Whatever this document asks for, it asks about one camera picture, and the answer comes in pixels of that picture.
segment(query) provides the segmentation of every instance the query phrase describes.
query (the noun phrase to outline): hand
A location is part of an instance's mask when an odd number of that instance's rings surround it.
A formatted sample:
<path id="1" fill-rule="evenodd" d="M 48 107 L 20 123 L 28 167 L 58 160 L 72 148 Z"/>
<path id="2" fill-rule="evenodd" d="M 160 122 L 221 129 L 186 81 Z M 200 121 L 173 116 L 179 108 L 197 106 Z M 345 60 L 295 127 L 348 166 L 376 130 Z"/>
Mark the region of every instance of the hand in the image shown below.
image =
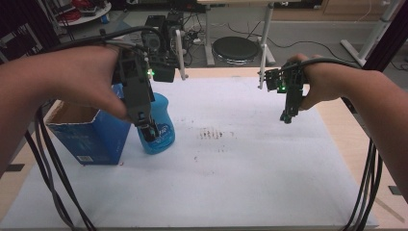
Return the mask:
<path id="1" fill-rule="evenodd" d="M 306 61 L 309 58 L 297 54 L 288 59 L 289 62 Z M 344 96 L 343 84 L 333 73 L 342 73 L 343 68 L 350 68 L 339 64 L 311 64 L 304 67 L 304 73 L 309 81 L 310 90 L 303 99 L 300 110 L 308 110 L 321 101 L 334 100 Z"/>
<path id="2" fill-rule="evenodd" d="M 101 109 L 125 119 L 126 107 L 112 92 L 117 55 L 117 47 L 103 46 L 77 47 L 43 55 L 43 69 L 48 71 L 49 81 L 47 97 Z"/>

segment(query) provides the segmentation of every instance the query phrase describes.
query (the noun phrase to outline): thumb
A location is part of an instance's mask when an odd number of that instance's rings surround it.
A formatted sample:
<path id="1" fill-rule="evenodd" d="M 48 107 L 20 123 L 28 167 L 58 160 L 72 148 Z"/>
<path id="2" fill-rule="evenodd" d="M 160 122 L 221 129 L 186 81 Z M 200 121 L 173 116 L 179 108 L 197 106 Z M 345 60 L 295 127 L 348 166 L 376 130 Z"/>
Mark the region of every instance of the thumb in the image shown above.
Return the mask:
<path id="1" fill-rule="evenodd" d="M 319 103 L 319 98 L 315 97 L 315 92 L 310 90 L 306 97 L 303 98 L 300 109 L 301 110 L 309 110 L 313 106 Z"/>
<path id="2" fill-rule="evenodd" d="M 95 103 L 96 105 L 94 105 L 96 108 L 101 109 L 119 119 L 128 119 L 125 104 L 111 89 L 101 92 L 101 95 L 103 95 L 103 97 L 101 97 L 100 100 Z"/>

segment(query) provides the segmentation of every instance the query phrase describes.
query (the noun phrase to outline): finger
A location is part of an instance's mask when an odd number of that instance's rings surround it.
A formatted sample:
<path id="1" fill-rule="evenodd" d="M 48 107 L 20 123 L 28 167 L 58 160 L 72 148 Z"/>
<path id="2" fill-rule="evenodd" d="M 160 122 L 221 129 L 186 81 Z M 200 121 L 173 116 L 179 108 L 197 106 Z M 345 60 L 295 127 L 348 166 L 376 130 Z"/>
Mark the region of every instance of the finger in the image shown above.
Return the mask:
<path id="1" fill-rule="evenodd" d="M 306 97 L 303 98 L 300 104 L 300 110 L 309 110 L 313 106 L 319 103 L 319 98 L 315 96 L 313 91 L 309 91 Z"/>
<path id="2" fill-rule="evenodd" d="M 309 58 L 301 53 L 296 54 L 288 59 L 288 62 L 298 62 L 298 61 L 307 61 Z"/>
<path id="3" fill-rule="evenodd" d="M 125 104 L 117 97 L 117 95 L 111 90 L 105 90 L 101 92 L 103 95 L 93 107 L 101 109 L 112 116 L 120 118 L 122 120 L 128 120 L 127 109 Z"/>

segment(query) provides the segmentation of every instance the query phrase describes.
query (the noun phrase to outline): stain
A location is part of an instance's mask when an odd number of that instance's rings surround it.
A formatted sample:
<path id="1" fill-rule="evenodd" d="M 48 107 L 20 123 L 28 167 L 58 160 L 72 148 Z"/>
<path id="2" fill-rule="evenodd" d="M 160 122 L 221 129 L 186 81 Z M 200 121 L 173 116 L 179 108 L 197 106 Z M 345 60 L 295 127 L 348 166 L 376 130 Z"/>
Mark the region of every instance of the stain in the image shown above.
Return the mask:
<path id="1" fill-rule="evenodd" d="M 222 132 L 214 127 L 205 127 L 200 129 L 199 138 L 202 140 L 219 140 L 225 138 L 225 135 L 230 134 L 231 137 L 235 137 L 234 132 Z"/>

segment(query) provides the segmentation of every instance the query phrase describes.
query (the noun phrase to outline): wooden tabletop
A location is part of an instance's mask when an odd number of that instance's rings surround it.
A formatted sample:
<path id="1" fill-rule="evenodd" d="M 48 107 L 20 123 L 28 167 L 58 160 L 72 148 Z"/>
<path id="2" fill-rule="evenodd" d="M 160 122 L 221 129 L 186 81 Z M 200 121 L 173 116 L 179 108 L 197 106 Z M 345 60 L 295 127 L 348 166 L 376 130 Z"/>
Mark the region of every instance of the wooden tabletop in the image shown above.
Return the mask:
<path id="1" fill-rule="evenodd" d="M 213 78 L 256 77 L 258 71 L 259 68 L 256 67 L 187 69 L 187 73 L 192 78 L 203 76 L 212 76 Z M 369 146 L 366 133 L 342 100 L 323 102 L 316 107 L 355 181 L 359 184 Z M 22 148 L 13 163 L 24 164 L 25 167 L 18 172 L 6 172 L 0 180 L 0 220 L 8 212 L 24 179 L 35 164 L 35 159 L 28 145 Z M 377 230 L 408 229 L 408 205 L 402 196 L 391 194 L 388 187 L 394 185 L 389 171 L 384 167 L 379 192 L 372 208 L 379 223 Z"/>

